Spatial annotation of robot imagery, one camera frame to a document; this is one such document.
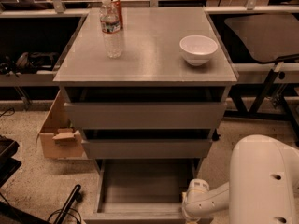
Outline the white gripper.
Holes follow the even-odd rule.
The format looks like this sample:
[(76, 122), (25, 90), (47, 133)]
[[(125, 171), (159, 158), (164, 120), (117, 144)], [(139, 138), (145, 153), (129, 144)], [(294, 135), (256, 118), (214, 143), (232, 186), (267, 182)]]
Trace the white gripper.
[(181, 213), (187, 222), (198, 222), (206, 215), (204, 197), (209, 185), (203, 179), (193, 179), (182, 193)]

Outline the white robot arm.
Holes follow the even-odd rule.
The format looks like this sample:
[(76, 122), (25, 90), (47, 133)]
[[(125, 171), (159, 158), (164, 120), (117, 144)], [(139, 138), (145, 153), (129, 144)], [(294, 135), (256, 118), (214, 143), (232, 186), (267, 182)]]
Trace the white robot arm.
[(249, 135), (235, 145), (229, 181), (210, 189), (190, 182), (182, 215), (197, 222), (228, 209), (230, 224), (298, 224), (294, 193), (299, 183), (299, 151), (265, 135)]

